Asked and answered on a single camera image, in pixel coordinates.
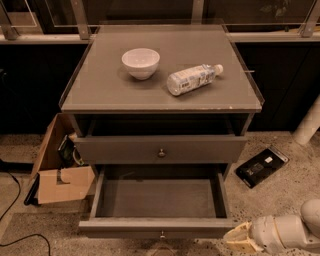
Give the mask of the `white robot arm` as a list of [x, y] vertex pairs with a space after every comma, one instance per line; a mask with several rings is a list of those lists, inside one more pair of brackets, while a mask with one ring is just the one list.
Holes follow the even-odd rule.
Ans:
[[244, 222], [223, 239], [229, 249], [244, 253], [277, 254], [291, 248], [319, 253], [320, 199], [305, 201], [299, 215], [269, 215]]

